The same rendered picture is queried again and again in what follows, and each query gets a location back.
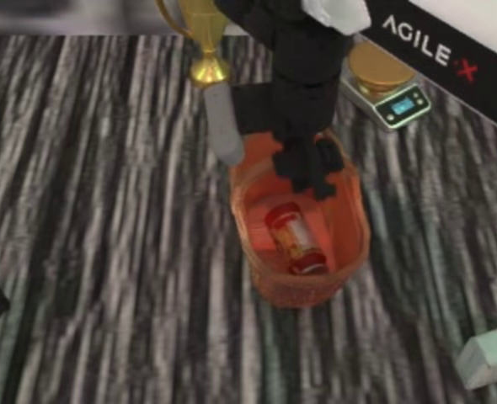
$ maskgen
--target digital scale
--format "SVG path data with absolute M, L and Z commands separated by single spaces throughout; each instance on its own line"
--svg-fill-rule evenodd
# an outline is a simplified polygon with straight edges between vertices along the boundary
M 430 111 L 415 72 L 372 43 L 356 45 L 345 65 L 342 92 L 384 130 L 402 128 Z

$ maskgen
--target orange container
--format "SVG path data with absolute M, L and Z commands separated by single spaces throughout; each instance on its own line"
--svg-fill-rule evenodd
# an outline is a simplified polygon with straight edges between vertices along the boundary
M 231 206 L 241 244 L 258 292 L 278 307 L 309 307 L 331 298 L 365 262 L 370 229 L 361 199 L 357 171 L 332 132 L 322 136 L 336 141 L 345 169 L 327 180 L 337 189 L 334 197 L 313 198 L 311 190 L 294 194 L 291 183 L 275 174 L 272 155 L 281 144 L 269 132 L 245 137 L 245 159 L 230 169 Z M 265 213 L 273 205 L 294 201 L 307 218 L 318 244 L 326 253 L 328 274 L 295 275 L 265 226 Z

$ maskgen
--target red x logo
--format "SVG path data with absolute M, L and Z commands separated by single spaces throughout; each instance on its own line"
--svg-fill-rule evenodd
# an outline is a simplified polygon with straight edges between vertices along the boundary
M 462 68 L 457 71 L 457 75 L 465 76 L 469 82 L 475 82 L 475 77 L 473 74 L 478 70 L 477 65 L 470 65 L 468 59 L 462 59 Z

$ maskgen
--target trophy stem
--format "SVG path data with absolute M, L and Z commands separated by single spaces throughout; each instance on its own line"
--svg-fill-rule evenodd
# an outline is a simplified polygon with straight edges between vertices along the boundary
M 203 51 L 203 57 L 190 67 L 190 79 L 198 88 L 206 88 L 230 77 L 230 67 L 215 51 Z

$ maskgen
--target blue digital display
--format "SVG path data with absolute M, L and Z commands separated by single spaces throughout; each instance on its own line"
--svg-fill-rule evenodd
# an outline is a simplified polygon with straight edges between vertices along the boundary
M 410 97 L 404 98 L 402 101 L 399 101 L 393 105 L 391 105 L 391 108 L 393 109 L 393 112 L 396 115 L 401 115 L 404 112 L 408 112 L 410 109 L 412 109 L 415 106 L 414 102 L 411 100 Z

